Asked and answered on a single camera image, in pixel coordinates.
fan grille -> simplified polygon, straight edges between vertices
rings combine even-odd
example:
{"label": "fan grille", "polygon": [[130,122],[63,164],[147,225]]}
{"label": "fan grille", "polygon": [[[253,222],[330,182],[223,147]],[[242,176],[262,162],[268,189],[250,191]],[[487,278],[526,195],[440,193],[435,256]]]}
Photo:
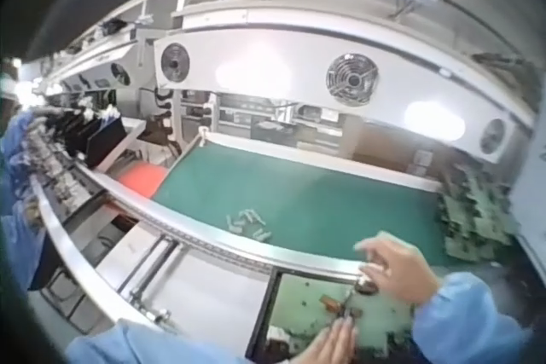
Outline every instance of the fan grille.
{"label": "fan grille", "polygon": [[326,75],[331,96],[341,104],[359,107],[374,93],[379,73],[377,65],[365,55],[346,54],[335,59]]}
{"label": "fan grille", "polygon": [[161,71],[173,83],[181,83],[189,73],[188,51],[180,43],[171,43],[161,55]]}
{"label": "fan grille", "polygon": [[505,123],[499,118],[493,119],[485,127],[484,133],[479,139],[479,147],[482,153],[494,153],[501,146],[505,135]]}

conveyor belt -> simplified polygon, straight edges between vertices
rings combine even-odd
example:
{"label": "conveyor belt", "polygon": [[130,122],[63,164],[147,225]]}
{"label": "conveyor belt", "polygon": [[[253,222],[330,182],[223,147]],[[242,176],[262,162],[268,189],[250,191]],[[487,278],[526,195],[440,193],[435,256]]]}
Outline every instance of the conveyor belt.
{"label": "conveyor belt", "polygon": [[269,243],[295,251],[358,259],[353,244],[386,230],[432,265],[457,264],[444,253],[434,193],[210,142],[172,169],[154,200],[223,230],[227,215],[254,209]]}

workstation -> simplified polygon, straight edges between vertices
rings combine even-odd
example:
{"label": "workstation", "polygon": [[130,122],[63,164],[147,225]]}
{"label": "workstation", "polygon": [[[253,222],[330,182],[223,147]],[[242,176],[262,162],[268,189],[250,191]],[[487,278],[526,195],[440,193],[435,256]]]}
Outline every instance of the workstation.
{"label": "workstation", "polygon": [[[443,0],[409,1],[424,10],[398,14],[441,26]],[[131,0],[21,68],[56,109],[26,145],[59,314],[254,360],[293,356],[348,314],[363,362],[400,362],[414,308],[360,282],[353,251],[386,231],[532,320],[546,252],[511,191],[535,90],[491,69],[503,40],[467,14],[446,40],[359,2]]]}

human hand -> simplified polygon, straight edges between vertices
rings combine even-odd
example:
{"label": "human hand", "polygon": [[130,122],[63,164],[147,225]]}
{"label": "human hand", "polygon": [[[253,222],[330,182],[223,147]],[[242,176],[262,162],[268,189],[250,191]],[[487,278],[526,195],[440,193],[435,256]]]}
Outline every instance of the human hand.
{"label": "human hand", "polygon": [[415,246],[381,232],[374,238],[355,244],[365,251],[368,262],[361,266],[381,291],[394,298],[414,303],[427,303],[440,288],[438,277]]}
{"label": "human hand", "polygon": [[292,364],[348,364],[355,351],[357,329],[352,318],[338,319],[324,328]]}

hand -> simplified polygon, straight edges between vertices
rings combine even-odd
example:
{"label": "hand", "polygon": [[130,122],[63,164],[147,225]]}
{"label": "hand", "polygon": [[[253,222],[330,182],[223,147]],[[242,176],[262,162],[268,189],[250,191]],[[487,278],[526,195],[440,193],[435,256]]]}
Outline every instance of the hand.
{"label": "hand", "polygon": [[365,251],[371,262],[361,266],[361,271],[380,291],[398,300],[421,306],[440,288],[438,277],[419,249],[390,234],[379,233],[362,240],[355,244],[355,249]]}
{"label": "hand", "polygon": [[355,351],[357,329],[350,317],[338,319],[324,328],[292,364],[348,364]]}

